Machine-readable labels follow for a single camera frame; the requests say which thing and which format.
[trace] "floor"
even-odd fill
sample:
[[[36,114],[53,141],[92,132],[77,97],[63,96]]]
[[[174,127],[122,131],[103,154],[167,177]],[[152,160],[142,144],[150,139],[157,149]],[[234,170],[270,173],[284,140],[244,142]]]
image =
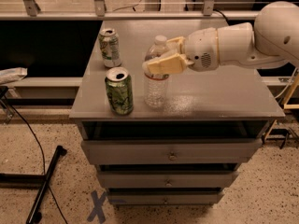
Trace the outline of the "floor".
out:
[[[7,7],[0,3],[0,11],[14,11],[22,7],[21,0],[0,1],[10,3]],[[80,3],[80,0],[39,1],[42,8],[52,6],[52,10],[59,9],[64,1],[75,9]],[[108,6],[108,9],[128,5],[128,2],[116,1],[118,3]],[[140,0],[130,1],[129,5]],[[81,0],[81,4],[84,3],[87,6],[81,8],[83,11],[93,7],[90,0]],[[142,10],[142,6],[136,7],[136,10],[139,9]],[[241,165],[239,177],[224,190],[225,195],[217,204],[116,208],[104,199],[104,190],[96,179],[95,168],[88,163],[80,148],[80,133],[68,117],[71,107],[16,108],[31,124],[43,147],[46,169],[57,145],[67,149],[50,182],[67,223],[299,223],[299,149],[294,140],[290,140],[283,149],[279,149],[281,140],[267,141],[248,163]],[[289,114],[277,126],[292,127],[299,133],[298,117],[297,114]],[[0,121],[4,119],[5,115],[0,110]],[[18,115],[8,125],[0,125],[0,135],[0,173],[42,173],[43,162],[38,144]],[[0,224],[25,223],[36,194],[36,189],[0,189]],[[43,217],[40,223],[65,223],[50,193],[46,194],[41,211]]]

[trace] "clear water bottle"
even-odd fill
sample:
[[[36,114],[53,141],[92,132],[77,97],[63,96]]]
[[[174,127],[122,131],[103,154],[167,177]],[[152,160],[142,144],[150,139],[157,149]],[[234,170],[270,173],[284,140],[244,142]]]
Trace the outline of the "clear water bottle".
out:
[[[166,45],[167,38],[164,35],[157,35],[154,44],[149,48],[145,61],[160,57],[169,51]],[[167,88],[168,74],[147,74],[144,77],[144,99],[145,103],[152,108],[160,108],[164,106]]]

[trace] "metal dresser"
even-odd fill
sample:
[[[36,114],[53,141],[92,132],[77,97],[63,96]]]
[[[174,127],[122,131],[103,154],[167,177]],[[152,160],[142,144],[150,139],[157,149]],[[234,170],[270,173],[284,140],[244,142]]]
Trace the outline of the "metal dresser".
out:
[[[120,36],[122,66],[133,79],[134,110],[110,111],[97,42],[71,110],[82,149],[111,204],[217,203],[284,113],[255,70],[186,70],[170,77],[163,109],[143,101],[142,61],[156,35],[188,35],[223,20],[104,21]]]

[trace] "can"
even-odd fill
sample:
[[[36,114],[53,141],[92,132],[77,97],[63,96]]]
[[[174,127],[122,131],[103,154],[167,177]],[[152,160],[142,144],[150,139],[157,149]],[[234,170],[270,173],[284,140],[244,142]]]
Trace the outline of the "can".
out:
[[[105,83],[111,110],[119,115],[130,114],[133,110],[133,93],[128,70],[123,67],[109,69]]]
[[[108,68],[121,65],[119,35],[116,30],[113,28],[103,29],[98,38],[104,65]]]

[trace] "white robotic arm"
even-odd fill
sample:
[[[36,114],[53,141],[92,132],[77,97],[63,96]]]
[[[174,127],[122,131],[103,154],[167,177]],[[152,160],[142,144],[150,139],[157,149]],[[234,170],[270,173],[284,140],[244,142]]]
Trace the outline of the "white robotic arm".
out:
[[[256,17],[254,32],[250,23],[241,23],[199,30],[181,38],[180,43],[177,54],[170,52],[153,63],[149,60],[148,71],[174,74],[187,66],[208,71],[226,64],[271,69],[288,62],[299,67],[299,7],[272,3]]]

